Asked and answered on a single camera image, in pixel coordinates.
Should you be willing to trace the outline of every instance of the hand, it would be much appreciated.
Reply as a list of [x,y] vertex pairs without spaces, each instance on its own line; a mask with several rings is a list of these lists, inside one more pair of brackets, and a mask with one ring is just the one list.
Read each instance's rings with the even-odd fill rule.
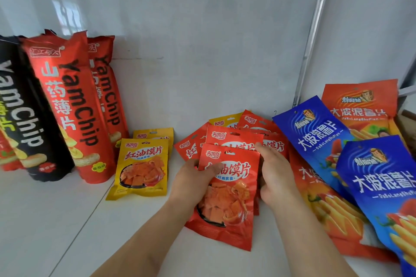
[[260,191],[261,199],[274,209],[284,195],[299,196],[289,161],[277,149],[263,146],[259,142],[255,147],[264,159],[262,171],[265,185]]
[[212,178],[220,173],[224,164],[213,164],[204,171],[198,171],[195,169],[196,166],[198,166],[198,160],[190,159],[181,167],[175,176],[168,199],[168,201],[174,201],[176,206],[184,207],[190,213],[204,197]]

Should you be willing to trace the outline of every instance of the blue potato chip bag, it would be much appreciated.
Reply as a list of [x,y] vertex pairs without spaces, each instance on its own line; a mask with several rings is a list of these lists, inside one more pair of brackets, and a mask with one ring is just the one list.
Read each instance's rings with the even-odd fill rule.
[[416,276],[416,163],[399,136],[346,143],[336,169],[381,242]]
[[299,154],[316,173],[342,197],[356,205],[336,172],[343,145],[354,137],[318,96],[273,117]]

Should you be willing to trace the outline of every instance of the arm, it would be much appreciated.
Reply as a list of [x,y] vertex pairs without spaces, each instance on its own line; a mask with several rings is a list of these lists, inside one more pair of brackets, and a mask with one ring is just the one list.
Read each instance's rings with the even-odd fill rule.
[[193,208],[204,196],[211,179],[223,167],[222,164],[215,164],[205,171],[197,171],[194,168],[197,164],[197,160],[186,162],[176,175],[171,194],[163,207],[91,277],[153,277],[158,274],[169,248],[192,215]]
[[263,156],[261,198],[273,210],[294,277],[357,277],[302,200],[289,162],[275,149],[256,144]]

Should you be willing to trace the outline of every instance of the person's right arm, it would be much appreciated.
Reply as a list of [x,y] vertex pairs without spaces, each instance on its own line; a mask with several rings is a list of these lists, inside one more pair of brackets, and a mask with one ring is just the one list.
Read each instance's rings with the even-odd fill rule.
[[357,277],[302,200],[289,162],[256,144],[263,156],[262,200],[273,210],[293,277]]

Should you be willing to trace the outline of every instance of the person's left arm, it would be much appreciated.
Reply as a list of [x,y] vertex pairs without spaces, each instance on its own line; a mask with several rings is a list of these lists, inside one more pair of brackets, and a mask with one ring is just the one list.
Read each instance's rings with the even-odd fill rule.
[[171,194],[162,208],[91,277],[153,277],[158,274],[169,248],[204,196],[209,182],[223,167],[216,164],[205,171],[197,171],[197,164],[197,160],[186,162],[176,175]]

